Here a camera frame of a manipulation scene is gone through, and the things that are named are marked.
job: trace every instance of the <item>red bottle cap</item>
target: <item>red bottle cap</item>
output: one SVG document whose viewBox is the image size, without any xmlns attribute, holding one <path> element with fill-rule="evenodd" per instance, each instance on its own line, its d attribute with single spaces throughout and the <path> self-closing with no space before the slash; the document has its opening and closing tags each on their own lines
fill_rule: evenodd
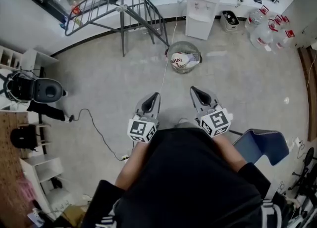
<svg viewBox="0 0 317 228">
<path fill-rule="evenodd" d="M 295 37 L 293 30 L 286 30 L 285 33 L 288 38 Z"/>
<path fill-rule="evenodd" d="M 261 7 L 260 11 L 261 11 L 264 15 L 266 15 L 267 12 L 268 12 L 268 8 L 264 5 L 264 6 Z"/>
<path fill-rule="evenodd" d="M 278 24 L 278 25 L 281 25 L 281 22 L 283 21 L 283 19 L 279 16 L 279 15 L 277 15 L 276 17 L 275 17 L 275 22 Z"/>
</svg>

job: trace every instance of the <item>trash can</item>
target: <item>trash can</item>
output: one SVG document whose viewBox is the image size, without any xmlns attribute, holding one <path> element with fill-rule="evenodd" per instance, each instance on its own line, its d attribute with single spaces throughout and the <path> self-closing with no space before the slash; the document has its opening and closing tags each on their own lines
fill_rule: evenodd
<svg viewBox="0 0 317 228">
<path fill-rule="evenodd" d="M 220 23 L 225 32 L 237 31 L 240 24 L 238 18 L 232 11 L 222 11 Z"/>
</svg>

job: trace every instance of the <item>wooden panel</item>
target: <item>wooden panel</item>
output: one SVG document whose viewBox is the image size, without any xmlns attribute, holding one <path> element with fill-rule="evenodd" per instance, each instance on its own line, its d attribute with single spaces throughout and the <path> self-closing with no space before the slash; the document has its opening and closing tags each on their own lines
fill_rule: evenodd
<svg viewBox="0 0 317 228">
<path fill-rule="evenodd" d="M 315 57 L 315 50 L 299 48 L 298 54 L 301 59 L 306 86 L 308 104 L 309 104 L 309 126 L 308 126 L 308 141 L 313 141 L 317 137 L 317 77 L 316 68 L 314 65 L 310 67 Z"/>
<path fill-rule="evenodd" d="M 20 152 L 10 141 L 11 131 L 23 123 L 28 123 L 27 113 L 0 112 L 0 219 L 6 228 L 31 224 L 27 214 L 32 205 L 24 200 L 16 183 L 23 176 Z"/>
</svg>

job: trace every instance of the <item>metal frame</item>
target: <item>metal frame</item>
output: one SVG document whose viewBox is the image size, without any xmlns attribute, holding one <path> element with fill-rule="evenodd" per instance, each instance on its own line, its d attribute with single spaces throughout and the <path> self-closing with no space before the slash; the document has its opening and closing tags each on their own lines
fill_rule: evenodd
<svg viewBox="0 0 317 228">
<path fill-rule="evenodd" d="M 111 2 L 109 0 L 99 0 L 96 3 L 96 0 L 92 0 L 92 4 L 89 9 L 86 9 L 87 2 L 90 0 L 84 0 L 74 7 L 79 13 L 74 13 L 74 10 L 68 15 L 68 21 L 65 26 L 65 35 L 70 36 L 77 32 L 78 30 L 86 27 L 89 24 L 110 29 L 114 32 L 121 33 L 121 46 L 122 46 L 122 55 L 125 56 L 124 51 L 124 32 L 136 29 L 140 27 L 145 27 L 148 30 L 148 33 L 151 37 L 152 43 L 154 44 L 154 35 L 160 39 L 165 45 L 169 46 L 167 32 L 166 32 L 166 21 L 159 13 L 159 10 L 154 6 L 150 0 L 132 0 L 132 4 L 127 4 L 125 0 L 120 0 L 120 5 L 114 3 L 115 8 L 109 9 Z M 101 2 L 106 3 L 106 12 L 100 13 Z M 109 15 L 113 12 L 120 13 L 120 28 L 115 29 L 106 25 L 96 23 L 100 18 Z M 125 26 L 124 23 L 124 14 L 129 15 L 129 25 Z M 131 18 L 137 21 L 137 25 L 131 25 Z"/>
</svg>

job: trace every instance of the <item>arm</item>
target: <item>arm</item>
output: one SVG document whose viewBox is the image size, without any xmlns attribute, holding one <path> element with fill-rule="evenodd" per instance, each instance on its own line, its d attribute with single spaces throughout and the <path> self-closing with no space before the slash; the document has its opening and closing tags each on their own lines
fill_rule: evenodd
<svg viewBox="0 0 317 228">
<path fill-rule="evenodd" d="M 253 184 L 261 194 L 262 199 L 264 199 L 270 182 L 261 171 L 254 164 L 247 164 L 246 160 L 223 134 L 215 136 L 213 141 L 229 166 L 239 173 L 248 183 Z"/>
<path fill-rule="evenodd" d="M 143 161 L 147 153 L 149 144 L 137 142 L 127 163 L 122 168 L 115 185 L 123 190 L 127 190 L 138 177 L 143 166 Z"/>
<path fill-rule="evenodd" d="M 234 171 L 238 172 L 244 165 L 247 164 L 246 160 L 223 134 L 217 135 L 212 139 L 217 145 L 217 148 L 224 160 Z"/>
</svg>

